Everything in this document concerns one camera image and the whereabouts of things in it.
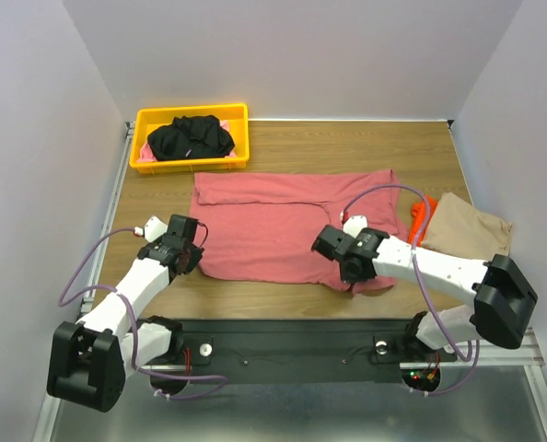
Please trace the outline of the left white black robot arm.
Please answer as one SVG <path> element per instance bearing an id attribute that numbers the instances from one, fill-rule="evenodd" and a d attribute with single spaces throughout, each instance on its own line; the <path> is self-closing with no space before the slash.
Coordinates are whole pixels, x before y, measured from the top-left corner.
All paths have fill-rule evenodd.
<path id="1" fill-rule="evenodd" d="M 179 322 L 143 320 L 140 315 L 177 276 L 198 265 L 204 253 L 194 243 L 200 226 L 195 218 L 172 215 L 168 223 L 153 216 L 143 227 L 133 228 L 146 244 L 124 278 L 88 314 L 55 330 L 49 395 L 107 412 L 137 367 L 157 357 L 165 363 L 189 357 Z"/>

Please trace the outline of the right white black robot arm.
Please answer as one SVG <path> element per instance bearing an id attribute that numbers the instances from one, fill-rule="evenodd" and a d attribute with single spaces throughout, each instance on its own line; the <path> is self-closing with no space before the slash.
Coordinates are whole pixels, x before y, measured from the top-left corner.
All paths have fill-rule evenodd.
<path id="1" fill-rule="evenodd" d="M 516 350 L 538 302 L 517 264 L 500 254 L 489 261 L 458 258 L 415 248 L 373 228 L 365 227 L 352 236 L 331 225 L 323 228 L 311 248 L 337 262 L 346 283 L 390 277 L 416 282 L 422 292 L 433 289 L 460 301 L 460 306 L 442 311 L 429 304 L 413 317 L 398 340 L 413 359 L 480 340 Z"/>

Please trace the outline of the pink red t shirt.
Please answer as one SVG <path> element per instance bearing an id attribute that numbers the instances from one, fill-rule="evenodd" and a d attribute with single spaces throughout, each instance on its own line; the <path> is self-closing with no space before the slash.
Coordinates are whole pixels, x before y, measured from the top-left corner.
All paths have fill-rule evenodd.
<path id="1" fill-rule="evenodd" d="M 400 239 L 399 179 L 391 169 L 370 173 L 198 173 L 190 215 L 207 225 L 202 272 L 228 281 L 319 284 L 354 294 L 394 285 L 389 277 L 349 285 L 339 266 L 311 249 L 322 229 L 340 227 L 345 206 L 370 227 Z"/>

